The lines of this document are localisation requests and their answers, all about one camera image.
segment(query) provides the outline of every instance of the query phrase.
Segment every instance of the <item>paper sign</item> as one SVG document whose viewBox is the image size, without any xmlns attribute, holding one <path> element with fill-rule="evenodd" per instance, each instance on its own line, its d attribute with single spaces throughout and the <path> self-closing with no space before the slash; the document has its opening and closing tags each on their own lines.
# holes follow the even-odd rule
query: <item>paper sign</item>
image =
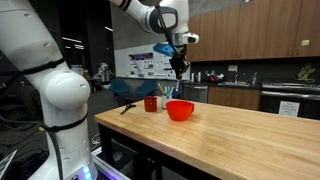
<svg viewBox="0 0 320 180">
<path fill-rule="evenodd" d="M 310 40 L 302 40 L 301 46 L 309 46 Z"/>
<path fill-rule="evenodd" d="M 297 117 L 299 106 L 300 106 L 300 103 L 281 101 L 279 114 Z"/>
</svg>

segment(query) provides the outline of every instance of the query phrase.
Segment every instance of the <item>blue light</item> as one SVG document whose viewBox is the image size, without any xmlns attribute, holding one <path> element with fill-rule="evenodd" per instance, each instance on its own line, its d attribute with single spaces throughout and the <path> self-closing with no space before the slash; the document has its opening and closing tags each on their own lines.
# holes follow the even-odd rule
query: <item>blue light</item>
<svg viewBox="0 0 320 180">
<path fill-rule="evenodd" d="M 91 179 L 91 174 L 90 174 L 90 173 L 89 173 L 89 174 L 86 174 L 86 179 L 87 179 L 87 180 Z"/>
<path fill-rule="evenodd" d="M 85 174 L 90 173 L 90 172 L 89 172 L 89 167 L 88 167 L 88 166 L 83 166 L 83 172 L 84 172 Z"/>
</svg>

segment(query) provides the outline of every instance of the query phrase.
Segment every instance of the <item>wooden cabinet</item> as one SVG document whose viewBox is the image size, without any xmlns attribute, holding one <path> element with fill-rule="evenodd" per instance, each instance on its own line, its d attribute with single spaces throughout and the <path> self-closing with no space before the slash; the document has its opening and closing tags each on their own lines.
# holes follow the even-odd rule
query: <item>wooden cabinet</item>
<svg viewBox="0 0 320 180">
<path fill-rule="evenodd" d="M 301 4 L 302 0 L 271 0 L 265 58 L 292 57 Z"/>
<path fill-rule="evenodd" d="M 320 56 L 320 1 L 303 0 L 295 57 Z"/>
<path fill-rule="evenodd" d="M 215 11 L 200 15 L 199 61 L 213 60 L 215 15 Z"/>
<path fill-rule="evenodd" d="M 193 16 L 189 19 L 189 32 L 198 34 L 200 32 L 200 16 Z M 187 45 L 187 61 L 188 62 L 197 62 L 199 61 L 199 44 L 201 42 L 201 36 L 200 41 L 197 44 L 188 44 Z"/>
<path fill-rule="evenodd" d="M 241 4 L 236 59 L 263 58 L 270 0 Z"/>
<path fill-rule="evenodd" d="M 240 5 L 216 11 L 214 60 L 236 57 Z"/>
<path fill-rule="evenodd" d="M 260 91 L 258 90 L 224 87 L 209 88 L 209 104 L 257 111 L 259 109 L 259 101 Z"/>
</svg>

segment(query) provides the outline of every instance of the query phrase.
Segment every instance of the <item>dishwasher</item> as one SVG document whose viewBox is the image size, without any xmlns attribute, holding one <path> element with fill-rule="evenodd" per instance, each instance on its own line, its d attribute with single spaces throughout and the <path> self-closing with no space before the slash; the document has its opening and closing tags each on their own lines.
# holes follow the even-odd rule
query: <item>dishwasher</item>
<svg viewBox="0 0 320 180">
<path fill-rule="evenodd" d="M 182 99 L 208 103 L 208 85 L 182 84 Z"/>
</svg>

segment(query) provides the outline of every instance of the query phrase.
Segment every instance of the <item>wooden table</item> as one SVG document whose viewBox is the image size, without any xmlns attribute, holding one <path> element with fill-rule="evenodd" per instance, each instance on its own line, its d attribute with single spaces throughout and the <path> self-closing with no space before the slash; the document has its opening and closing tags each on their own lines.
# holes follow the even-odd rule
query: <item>wooden table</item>
<svg viewBox="0 0 320 180">
<path fill-rule="evenodd" d="M 220 179 L 320 179 L 320 121 L 194 102 L 189 119 L 176 122 L 160 98 L 153 113 L 143 101 L 135 104 L 124 115 L 124 107 L 96 115 L 100 131 L 118 132 Z"/>
</svg>

